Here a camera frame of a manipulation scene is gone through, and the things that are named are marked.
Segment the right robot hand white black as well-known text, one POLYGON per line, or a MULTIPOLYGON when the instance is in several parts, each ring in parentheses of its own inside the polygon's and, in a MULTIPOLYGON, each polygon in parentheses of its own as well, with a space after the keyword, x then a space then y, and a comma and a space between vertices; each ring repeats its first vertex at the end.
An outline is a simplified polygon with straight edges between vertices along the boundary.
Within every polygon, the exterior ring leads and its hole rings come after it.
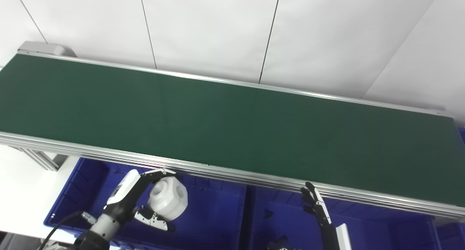
POLYGON ((336 226, 319 189, 310 181, 300 188, 299 210, 279 215, 277 235, 267 250, 351 250, 347 225, 336 226))

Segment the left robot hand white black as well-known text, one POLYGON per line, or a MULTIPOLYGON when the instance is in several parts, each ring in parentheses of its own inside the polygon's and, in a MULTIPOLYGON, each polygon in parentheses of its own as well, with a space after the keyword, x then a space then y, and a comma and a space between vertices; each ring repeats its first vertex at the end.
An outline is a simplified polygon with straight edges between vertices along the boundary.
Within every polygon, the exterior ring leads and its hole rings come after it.
POLYGON ((108 228, 112 234, 135 216, 141 216, 141 222, 145 225, 164 231, 174 231, 175 225, 170 224, 161 215, 151 210, 148 206, 137 206, 138 199, 144 194, 149 185, 155 185, 162 178, 176 177, 177 174, 169 169, 157 168, 144 173, 138 170, 130 170, 123 180, 117 185, 107 200, 103 218, 108 222, 108 228))

